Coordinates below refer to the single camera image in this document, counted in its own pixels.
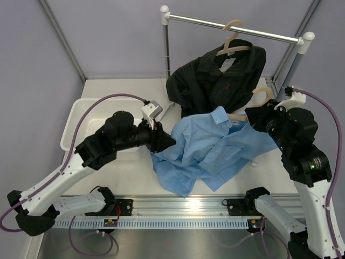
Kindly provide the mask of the beige plastic hanger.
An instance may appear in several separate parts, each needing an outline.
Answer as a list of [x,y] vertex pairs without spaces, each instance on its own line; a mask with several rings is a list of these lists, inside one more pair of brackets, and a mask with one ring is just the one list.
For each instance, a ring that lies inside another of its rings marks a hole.
[[245,106],[236,110],[234,113],[227,114],[230,120],[247,122],[248,118],[247,118],[247,115],[245,114],[246,108],[255,108],[255,107],[263,106],[263,104],[267,103],[270,99],[273,98],[272,90],[267,86],[256,87],[252,91],[252,93],[253,95],[250,101]]

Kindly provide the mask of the light blue shirt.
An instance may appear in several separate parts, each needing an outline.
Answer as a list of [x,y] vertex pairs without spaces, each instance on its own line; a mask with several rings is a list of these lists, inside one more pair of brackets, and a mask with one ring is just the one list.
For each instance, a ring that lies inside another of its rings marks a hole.
[[230,120],[221,106],[182,118],[171,137],[175,145],[151,159],[160,185],[181,197],[191,193],[198,179],[217,191],[250,161],[277,147],[268,134],[255,131],[248,122]]

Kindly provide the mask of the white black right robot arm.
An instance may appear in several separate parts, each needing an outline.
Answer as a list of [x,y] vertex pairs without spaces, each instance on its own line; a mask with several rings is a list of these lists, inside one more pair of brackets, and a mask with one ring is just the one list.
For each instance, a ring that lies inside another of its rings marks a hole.
[[253,129],[267,133],[281,151],[306,223],[295,220],[264,187],[246,192],[245,210],[262,214],[277,228],[287,242],[289,258],[344,258],[344,240],[328,194],[335,174],[327,156],[313,144],[318,124],[312,112],[300,107],[287,110],[271,99],[245,113]]

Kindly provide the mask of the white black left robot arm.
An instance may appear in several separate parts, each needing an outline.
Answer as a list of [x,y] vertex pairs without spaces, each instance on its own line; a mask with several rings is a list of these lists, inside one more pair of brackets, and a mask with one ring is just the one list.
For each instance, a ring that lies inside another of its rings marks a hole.
[[37,236],[67,217],[112,214],[116,198],[108,187],[98,187],[84,196],[62,195],[83,178],[114,161],[119,151],[146,146],[152,153],[157,153],[175,143],[160,122],[154,121],[150,125],[143,119],[134,125],[131,113],[115,112],[75,148],[65,164],[32,188],[23,192],[13,190],[7,195],[9,204],[17,213],[16,231]]

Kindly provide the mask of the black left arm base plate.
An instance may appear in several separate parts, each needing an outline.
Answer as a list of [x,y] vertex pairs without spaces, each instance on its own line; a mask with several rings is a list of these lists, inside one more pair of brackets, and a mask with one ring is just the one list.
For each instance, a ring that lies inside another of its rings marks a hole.
[[133,199],[117,199],[116,205],[111,212],[91,212],[86,213],[86,216],[117,216],[118,212],[120,216],[132,216],[133,211]]

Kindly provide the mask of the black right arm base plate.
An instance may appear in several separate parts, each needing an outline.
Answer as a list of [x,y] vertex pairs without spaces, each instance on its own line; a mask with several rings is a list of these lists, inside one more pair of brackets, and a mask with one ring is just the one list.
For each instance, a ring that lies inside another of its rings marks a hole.
[[230,216],[258,216],[253,202],[247,198],[223,199],[222,205],[227,208]]

